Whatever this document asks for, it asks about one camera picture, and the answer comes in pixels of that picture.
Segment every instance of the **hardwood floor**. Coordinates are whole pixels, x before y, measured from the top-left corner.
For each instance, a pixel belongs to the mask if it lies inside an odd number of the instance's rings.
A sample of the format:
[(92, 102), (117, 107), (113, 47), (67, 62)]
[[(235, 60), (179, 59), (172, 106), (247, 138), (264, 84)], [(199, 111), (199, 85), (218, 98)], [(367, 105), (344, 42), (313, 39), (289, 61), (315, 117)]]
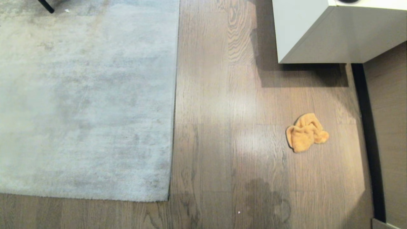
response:
[[(169, 201), (0, 194), (0, 228), (371, 228), (350, 66), (279, 65), (270, 0), (181, 0), (179, 23)], [(330, 139), (294, 154), (307, 112)]]

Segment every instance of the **floorboard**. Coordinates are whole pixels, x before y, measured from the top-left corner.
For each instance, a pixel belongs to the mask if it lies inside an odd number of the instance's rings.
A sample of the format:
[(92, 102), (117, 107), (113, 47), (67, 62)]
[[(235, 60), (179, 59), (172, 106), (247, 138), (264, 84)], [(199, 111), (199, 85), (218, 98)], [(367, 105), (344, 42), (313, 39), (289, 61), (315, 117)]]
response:
[[(273, 26), (270, 0), (181, 0), (168, 202), (0, 194), (0, 228), (369, 228), (350, 67), (278, 64)], [(330, 139), (294, 154), (307, 112)]]

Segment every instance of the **orange towel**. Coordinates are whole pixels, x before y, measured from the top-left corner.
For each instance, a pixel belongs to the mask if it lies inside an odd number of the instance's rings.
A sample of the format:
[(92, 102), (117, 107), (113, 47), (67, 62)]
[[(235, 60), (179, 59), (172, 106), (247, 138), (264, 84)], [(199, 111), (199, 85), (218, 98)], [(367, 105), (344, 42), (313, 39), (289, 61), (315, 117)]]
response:
[(314, 143), (324, 143), (329, 138), (314, 113), (299, 117), (294, 126), (287, 128), (286, 136), (288, 145), (296, 153), (309, 149)]

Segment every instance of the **rug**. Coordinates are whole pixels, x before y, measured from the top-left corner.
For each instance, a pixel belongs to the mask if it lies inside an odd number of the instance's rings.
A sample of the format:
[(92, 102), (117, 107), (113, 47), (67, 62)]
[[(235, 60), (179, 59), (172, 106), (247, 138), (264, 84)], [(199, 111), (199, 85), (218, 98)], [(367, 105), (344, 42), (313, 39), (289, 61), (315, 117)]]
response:
[(179, 0), (0, 2), (0, 192), (168, 200)]

